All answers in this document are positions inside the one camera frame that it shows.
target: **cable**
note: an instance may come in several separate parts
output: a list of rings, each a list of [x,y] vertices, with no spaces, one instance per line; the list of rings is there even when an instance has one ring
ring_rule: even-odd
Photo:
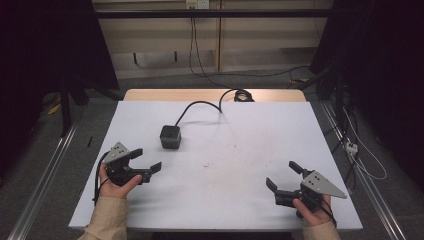
[[[191,65],[191,55],[192,55],[192,52],[193,52],[193,41],[196,45],[197,59],[198,59],[200,69],[201,69],[203,75],[195,73],[194,70],[193,70],[193,67]],[[193,75],[198,76],[198,77],[206,77],[211,83],[216,84],[216,85],[221,86],[221,87],[225,87],[225,88],[230,88],[230,87],[227,87],[223,84],[216,83],[216,82],[212,81],[209,77],[212,77],[212,76],[272,77],[272,76],[282,75],[282,74],[285,74],[285,73],[291,73],[293,70],[300,69],[300,68],[309,68],[309,66],[297,66],[297,67],[293,67],[289,70],[285,70],[283,72],[263,74],[263,75],[243,74],[243,73],[211,73],[211,74],[206,74],[206,72],[203,69],[202,62],[200,61],[199,46],[198,46],[198,43],[197,43],[196,20],[194,18],[191,18],[191,44],[190,44],[190,54],[189,54],[189,65],[190,65],[190,71],[193,73]]]
[[[316,0],[313,1],[314,3],[314,10],[316,8]],[[319,30],[318,30],[318,25],[317,25],[317,18],[314,18],[314,22],[315,22],[315,30],[317,31],[317,36],[318,36],[318,40],[321,39],[321,35],[319,34]]]
[[[338,143],[337,143],[337,145],[333,148],[333,150],[331,150],[331,154],[334,154],[334,152],[336,151],[336,149],[341,145],[341,143],[342,143],[343,141],[342,140],[340,140]]]
[[[349,160],[349,153],[347,151],[345,151],[345,154],[346,154],[347,159]],[[355,171],[353,171],[353,167],[355,166],[355,164],[357,162],[358,155],[359,155],[359,152],[357,152],[356,155],[355,155],[356,161],[353,161],[353,162],[349,161],[349,171],[346,174],[345,178],[343,179],[343,182],[345,184],[347,184],[347,181],[349,180],[350,174],[352,173],[352,175],[353,175],[353,186],[351,188],[352,190],[356,189],[356,173],[355,173]]]
[[[178,118],[177,122],[175,123],[175,126],[178,126],[178,123],[180,123],[181,119],[184,117],[184,115],[186,114],[187,110],[193,106],[194,104],[198,104],[198,103],[204,103],[204,104],[208,104],[214,108],[216,108],[220,113],[222,113],[222,108],[221,108],[221,104],[222,104],[222,99],[224,99],[224,96],[227,95],[227,93],[232,92],[232,91],[237,91],[236,92],[236,96],[234,97],[234,101],[235,102],[254,102],[255,100],[253,100],[252,98],[252,94],[244,89],[230,89],[228,91],[226,91],[224,94],[222,94],[221,98],[219,99],[219,106],[216,106],[215,104],[211,103],[211,102],[207,102],[207,101],[195,101],[190,103],[184,110],[184,112],[181,114],[180,118]]]
[[[107,178],[106,180],[104,180],[104,181],[100,184],[100,186],[99,186],[99,192],[100,192],[100,188],[102,188],[103,184],[105,184],[105,183],[106,183],[109,179],[110,179],[110,178]]]
[[[221,110],[219,107],[217,107],[215,104],[213,104],[213,103],[206,102],[206,101],[196,101],[196,102],[192,102],[192,103],[190,103],[190,104],[186,107],[186,109],[184,110],[183,114],[181,114],[180,118],[178,118],[177,122],[175,123],[175,126],[178,126],[178,123],[180,123],[181,119],[184,117],[184,115],[185,115],[185,113],[187,112],[187,110],[188,110],[191,106],[193,106],[194,104],[197,104],[197,103],[205,103],[205,104],[211,105],[212,107],[216,108],[216,109],[217,109],[220,113],[222,113],[222,110]]]
[[[338,128],[339,127],[339,125],[336,125],[336,126],[334,126],[333,128],[331,128],[331,129],[328,129],[327,131],[324,131],[322,134],[324,135],[324,136],[327,136],[328,134],[330,134],[332,131],[334,131],[336,128]]]
[[[350,126],[353,129],[353,124],[350,121],[349,115],[347,114],[346,110],[343,108],[344,113],[346,114],[347,120],[349,121]],[[359,138],[359,136],[356,134],[355,130],[353,129],[353,134],[355,134],[355,136],[358,138],[359,143],[361,143],[361,145],[374,157],[374,159],[377,161],[377,163],[381,166],[381,168],[384,171],[384,177],[376,177],[374,175],[372,175],[371,173],[369,173],[365,167],[363,167],[361,164],[358,163],[358,161],[352,156],[352,159],[354,162],[356,162],[356,164],[358,165],[358,167],[364,171],[368,176],[370,176],[371,178],[374,178],[376,180],[384,180],[387,177],[387,172],[386,169],[384,168],[383,164],[381,164],[381,162],[378,160],[378,158],[365,146],[365,144],[361,141],[361,139]]]
[[[337,221],[334,218],[333,210],[331,210],[330,204],[328,204],[325,200],[322,200],[328,206],[329,210],[327,210],[321,204],[317,203],[315,199],[309,197],[307,194],[302,194],[302,197],[306,197],[309,201],[314,203],[321,211],[327,214],[330,217],[331,221],[333,222],[334,226],[337,228]]]
[[[99,199],[99,195],[100,195],[100,187],[103,185],[103,183],[100,185],[100,187],[98,187],[99,182],[98,182],[98,178],[99,178],[99,171],[100,171],[100,166],[102,165],[103,159],[106,157],[106,155],[109,153],[106,152],[105,154],[103,154],[103,156],[100,158],[99,162],[97,163],[97,169],[96,169],[96,177],[94,178],[94,205],[96,205],[97,200]]]
[[[291,71],[289,71],[289,85],[287,86],[287,89],[290,89],[290,87],[291,87],[291,84],[292,84],[292,82],[293,82],[293,78],[292,78],[292,76],[291,76]]]

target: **gray floor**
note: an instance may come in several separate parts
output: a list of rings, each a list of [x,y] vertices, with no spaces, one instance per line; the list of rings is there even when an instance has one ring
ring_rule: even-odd
[[[248,73],[263,74],[282,71],[282,69],[275,69],[249,71]],[[293,78],[310,76],[311,73],[305,70],[292,73]],[[267,78],[219,76],[214,77],[214,80],[243,88],[287,88],[289,85],[288,74]],[[206,79],[192,75],[126,79],[120,80],[120,85],[122,92],[129,88],[214,88]],[[73,106],[72,108],[74,119],[82,114],[81,120],[64,158],[57,168],[57,173],[43,199],[43,204],[36,211],[37,215],[27,232],[27,239],[76,239],[81,235],[80,231],[72,230],[67,225],[78,202],[78,195],[84,188],[95,158],[99,154],[117,104],[91,91],[89,91],[89,95],[91,98],[87,106]],[[308,88],[305,96],[311,103],[323,132],[331,129],[332,126],[323,109],[323,102],[317,100],[315,89]],[[41,114],[30,139],[16,161],[16,165],[3,179],[4,183],[0,188],[0,239],[7,239],[9,236],[60,141],[60,112],[48,115],[48,110],[47,107]],[[424,222],[423,192],[399,169],[391,152],[379,144],[376,139],[378,136],[361,116],[360,109],[357,109],[355,114],[358,119],[361,140],[382,161],[388,172],[387,179],[374,181],[376,186],[397,219],[406,236],[405,239],[423,239],[424,229],[421,227]],[[330,149],[333,149],[338,142],[334,133],[328,134],[326,140]],[[382,174],[381,168],[370,154],[360,150],[360,156],[370,173],[378,176]],[[349,164],[341,147],[335,151],[334,159],[344,176],[348,171]],[[352,184],[351,178],[347,185],[351,187]],[[359,180],[352,200],[364,229],[341,233],[343,239],[394,239],[389,236],[380,215]],[[151,233],[129,231],[129,239],[150,239],[150,236]],[[294,237],[302,239],[300,233],[294,233]]]

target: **white table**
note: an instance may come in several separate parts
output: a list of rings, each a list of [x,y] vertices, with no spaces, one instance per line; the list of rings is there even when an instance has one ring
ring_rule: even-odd
[[[120,141],[130,150],[144,149],[131,167],[162,162],[162,170],[150,183],[130,193],[129,228],[155,232],[301,229],[303,221],[295,216],[295,209],[275,205],[265,185],[269,177],[279,189],[299,189],[302,177],[288,167],[289,161],[319,171],[347,193],[308,102],[224,102],[223,114],[206,104],[194,105],[179,124],[180,149],[163,149],[162,126],[175,124],[189,103],[118,105],[97,160]],[[95,168],[71,228],[82,229],[89,223]],[[339,230],[362,228],[349,196],[333,198],[332,207]]]

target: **black box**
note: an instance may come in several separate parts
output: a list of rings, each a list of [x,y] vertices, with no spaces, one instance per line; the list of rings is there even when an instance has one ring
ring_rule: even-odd
[[[165,125],[160,133],[160,141],[165,149],[178,149],[181,143],[181,131],[178,126]]]

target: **human hand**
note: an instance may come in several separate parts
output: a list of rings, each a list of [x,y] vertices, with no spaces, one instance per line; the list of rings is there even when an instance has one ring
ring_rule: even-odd
[[[318,226],[331,221],[330,216],[328,216],[321,209],[317,210],[316,212],[309,211],[309,209],[305,206],[305,204],[303,204],[302,201],[300,201],[300,199],[294,199],[293,205],[297,208],[300,214],[302,214],[308,227]],[[323,195],[323,201],[321,202],[321,206],[327,211],[331,212],[331,197],[329,195]]]
[[[115,197],[115,198],[126,198],[128,193],[133,188],[135,188],[135,186],[137,186],[142,179],[141,175],[137,175],[137,176],[134,176],[129,182],[127,182],[122,187],[115,185],[109,180],[109,177],[107,176],[106,164],[100,165],[99,177],[100,177],[100,182],[103,183],[103,185],[101,185],[100,187],[100,196]]]

